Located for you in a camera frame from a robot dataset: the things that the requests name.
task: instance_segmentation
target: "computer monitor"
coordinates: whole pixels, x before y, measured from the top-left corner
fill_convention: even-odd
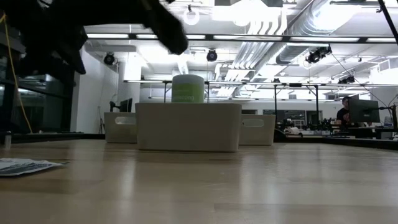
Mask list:
[[[131,112],[132,98],[120,102],[120,112]]]
[[[380,122],[378,101],[349,99],[348,105],[350,123]]]

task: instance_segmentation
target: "wooden table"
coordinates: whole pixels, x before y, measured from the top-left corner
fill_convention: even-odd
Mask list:
[[[70,162],[0,179],[0,223],[397,223],[398,154],[326,144],[142,152],[101,140],[15,144]]]

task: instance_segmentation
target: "person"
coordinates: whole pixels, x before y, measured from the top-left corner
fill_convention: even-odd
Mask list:
[[[351,97],[349,96],[345,96],[343,98],[343,100],[341,101],[343,104],[343,108],[337,112],[336,116],[336,124],[340,124],[344,127],[349,124],[349,99],[351,99]]]
[[[345,96],[341,101],[343,104],[343,108],[337,112],[336,116],[336,124],[341,125],[340,130],[347,131],[349,128],[358,128],[358,127],[365,127],[365,124],[360,123],[352,123],[350,122],[349,117],[349,100],[351,97]],[[373,132],[370,129],[350,129],[349,133],[355,136],[356,138],[369,138],[373,136]]]

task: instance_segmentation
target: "cable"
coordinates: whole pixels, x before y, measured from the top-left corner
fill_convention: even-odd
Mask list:
[[[378,0],[378,1],[379,1],[379,4],[380,4],[380,9],[383,12],[384,17],[386,18],[386,21],[388,23],[388,26],[390,27],[392,35],[394,36],[394,38],[396,40],[396,43],[398,44],[398,32],[397,32],[396,27],[394,26],[394,23],[393,23],[393,21],[391,19],[390,14],[387,11],[386,4],[384,3],[384,0]]]
[[[334,55],[334,54],[331,54],[335,59],[336,59],[336,61],[343,67],[343,69],[344,70],[346,70],[346,72],[348,73],[348,74],[350,74],[350,72],[344,67],[344,65],[342,65],[341,63],[340,63],[340,61],[336,58],[336,56]],[[355,81],[356,82],[358,82],[360,85],[362,85],[362,83],[360,83],[355,77],[354,77],[354,79],[355,79]],[[369,90],[368,90],[368,88],[366,88],[365,86],[362,86],[366,91],[368,91],[373,97],[375,97],[377,100],[379,100],[384,106],[386,106],[387,107],[387,105],[383,102],[383,101],[381,101],[377,96],[375,96],[373,93],[371,93]]]
[[[396,99],[398,96],[397,95],[395,95],[394,97],[393,97],[393,99],[390,101],[390,103],[388,104],[388,107],[390,107],[390,105],[391,105],[391,103],[394,101],[394,99]]]
[[[14,76],[14,82],[15,82],[15,88],[17,90],[17,96],[19,99],[19,104],[21,104],[21,108],[22,108],[22,114],[24,115],[25,121],[27,123],[27,126],[29,128],[30,133],[32,134],[32,127],[30,126],[29,120],[27,119],[26,116],[26,112],[25,112],[25,108],[24,108],[24,104],[22,103],[22,99],[21,99],[21,95],[19,94],[19,87],[18,87],[18,79],[17,79],[17,75],[15,74],[15,68],[14,68],[14,62],[12,61],[12,54],[11,54],[11,44],[10,44],[10,38],[8,36],[8,28],[7,28],[7,20],[6,20],[6,14],[4,14],[2,16],[2,18],[0,19],[0,23],[4,21],[4,26],[6,28],[6,39],[7,39],[7,45],[8,45],[8,54],[9,54],[9,58],[10,58],[10,64],[11,64],[11,69],[12,69],[12,75]]]
[[[350,72],[344,67],[344,65],[342,65],[342,64],[340,63],[340,61],[336,58],[336,56],[335,56],[333,53],[332,53],[331,55],[332,55],[332,56],[336,59],[336,61],[343,67],[343,69],[346,70],[346,72],[350,74]],[[360,83],[355,77],[354,77],[354,79],[355,79],[356,82],[358,82],[360,85],[362,85],[362,83]],[[370,92],[365,86],[362,86],[362,87],[363,87],[366,91],[368,91],[373,97],[375,97],[378,101],[380,101],[385,107],[388,107],[383,101],[381,101],[377,96],[375,96],[372,92]],[[388,113],[390,114],[390,118],[391,118],[391,120],[392,120],[391,111],[388,110]]]

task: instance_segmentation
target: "green label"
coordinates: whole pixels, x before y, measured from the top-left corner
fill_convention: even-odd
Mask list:
[[[204,86],[197,84],[173,84],[173,103],[203,103]]]

